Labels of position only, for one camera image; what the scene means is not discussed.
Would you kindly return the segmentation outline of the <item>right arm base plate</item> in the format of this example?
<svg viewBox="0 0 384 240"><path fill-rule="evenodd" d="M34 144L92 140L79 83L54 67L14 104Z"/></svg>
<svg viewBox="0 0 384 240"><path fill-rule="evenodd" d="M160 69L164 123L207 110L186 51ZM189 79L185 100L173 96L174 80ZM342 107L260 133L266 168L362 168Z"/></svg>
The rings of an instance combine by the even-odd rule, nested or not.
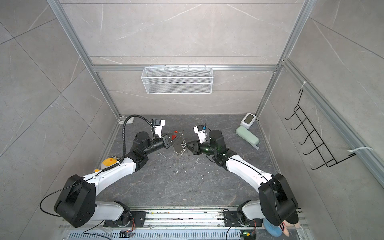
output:
<svg viewBox="0 0 384 240"><path fill-rule="evenodd" d="M261 227L262 220L244 220L238 217L238 213L236 211L229 211L228 209L224 209L222 211L224 223L226 227Z"/></svg>

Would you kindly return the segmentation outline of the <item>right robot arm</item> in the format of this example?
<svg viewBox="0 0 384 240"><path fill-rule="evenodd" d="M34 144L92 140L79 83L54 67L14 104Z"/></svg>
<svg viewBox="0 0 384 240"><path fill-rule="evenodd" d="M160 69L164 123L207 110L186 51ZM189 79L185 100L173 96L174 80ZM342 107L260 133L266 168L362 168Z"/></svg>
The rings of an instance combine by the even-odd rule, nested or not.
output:
<svg viewBox="0 0 384 240"><path fill-rule="evenodd" d="M243 179L259 194L259 200L246 201L237 208L237 218L241 224L255 219L281 229L298 224L299 205L283 175L272 175L245 161L227 147L220 130L207 133L205 126L198 125L194 127L194 132L198 140L186 144L193 155L211 156L219 167Z"/></svg>

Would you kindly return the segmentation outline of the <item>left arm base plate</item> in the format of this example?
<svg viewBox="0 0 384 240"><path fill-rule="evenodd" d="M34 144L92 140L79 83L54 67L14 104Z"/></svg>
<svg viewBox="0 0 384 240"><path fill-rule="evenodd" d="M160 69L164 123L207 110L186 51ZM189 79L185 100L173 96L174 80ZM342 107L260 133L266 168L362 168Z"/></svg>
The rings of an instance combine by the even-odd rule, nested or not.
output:
<svg viewBox="0 0 384 240"><path fill-rule="evenodd" d="M146 219L147 212L129 212L123 213L123 215L116 221L106 220L104 227L112 228L142 228Z"/></svg>

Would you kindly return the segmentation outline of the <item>grey key organizer red handle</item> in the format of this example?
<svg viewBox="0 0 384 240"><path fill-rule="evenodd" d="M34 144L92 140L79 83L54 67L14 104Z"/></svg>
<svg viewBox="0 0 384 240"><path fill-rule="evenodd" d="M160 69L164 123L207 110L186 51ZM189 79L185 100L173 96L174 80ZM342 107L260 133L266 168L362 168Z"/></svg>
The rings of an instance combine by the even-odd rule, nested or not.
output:
<svg viewBox="0 0 384 240"><path fill-rule="evenodd" d="M186 142L183 138L183 133L175 131L174 135L178 135L178 137L172 141L175 153L177 155L182 155L186 150Z"/></svg>

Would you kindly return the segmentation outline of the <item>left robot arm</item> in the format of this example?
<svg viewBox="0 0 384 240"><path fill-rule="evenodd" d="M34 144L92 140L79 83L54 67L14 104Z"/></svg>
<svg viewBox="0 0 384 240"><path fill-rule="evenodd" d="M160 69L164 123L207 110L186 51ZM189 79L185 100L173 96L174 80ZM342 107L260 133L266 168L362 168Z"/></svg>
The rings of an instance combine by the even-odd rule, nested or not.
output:
<svg viewBox="0 0 384 240"><path fill-rule="evenodd" d="M61 191L54 211L73 227L78 228L89 221L110 221L125 227L130 223L130 208L120 201L100 202L97 195L118 180L140 170L149 160L148 155L173 145L176 133L167 133L151 139L147 132L139 132L133 145L123 158L98 172L68 178Z"/></svg>

